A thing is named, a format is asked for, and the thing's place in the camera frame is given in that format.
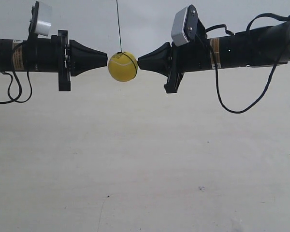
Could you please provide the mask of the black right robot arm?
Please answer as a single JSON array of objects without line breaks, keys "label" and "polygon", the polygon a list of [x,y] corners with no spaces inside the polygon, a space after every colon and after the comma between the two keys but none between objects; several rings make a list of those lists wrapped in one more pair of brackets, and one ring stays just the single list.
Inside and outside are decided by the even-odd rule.
[{"label": "black right robot arm", "polygon": [[166,76],[166,93],[176,93],[184,73],[215,68],[269,67],[276,61],[279,64],[290,61],[290,21],[229,36],[196,37],[181,46],[166,42],[139,57],[138,66]]}]

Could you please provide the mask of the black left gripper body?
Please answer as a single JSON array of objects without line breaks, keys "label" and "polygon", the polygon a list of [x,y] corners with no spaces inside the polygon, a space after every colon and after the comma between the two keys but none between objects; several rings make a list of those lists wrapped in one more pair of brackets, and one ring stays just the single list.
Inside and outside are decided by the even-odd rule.
[{"label": "black left gripper body", "polygon": [[26,45],[28,71],[58,73],[58,90],[71,91],[68,31],[59,30],[51,38],[28,37]]}]

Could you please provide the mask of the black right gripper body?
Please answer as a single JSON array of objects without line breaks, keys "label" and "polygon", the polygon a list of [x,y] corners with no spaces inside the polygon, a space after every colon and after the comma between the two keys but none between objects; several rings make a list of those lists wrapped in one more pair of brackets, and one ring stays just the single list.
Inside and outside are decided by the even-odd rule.
[{"label": "black right gripper body", "polygon": [[164,85],[167,94],[178,92],[185,73],[210,68],[210,49],[207,38],[198,39],[177,46],[171,43],[171,54],[168,58],[167,82]]}]

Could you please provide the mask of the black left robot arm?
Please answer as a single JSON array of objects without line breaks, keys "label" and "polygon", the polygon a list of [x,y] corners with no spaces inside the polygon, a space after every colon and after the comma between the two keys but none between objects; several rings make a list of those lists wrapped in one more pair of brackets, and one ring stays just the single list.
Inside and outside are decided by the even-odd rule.
[{"label": "black left robot arm", "polygon": [[59,91],[70,91],[71,77],[105,67],[107,61],[106,53],[68,39],[66,30],[59,30],[49,39],[0,39],[0,72],[58,73]]}]

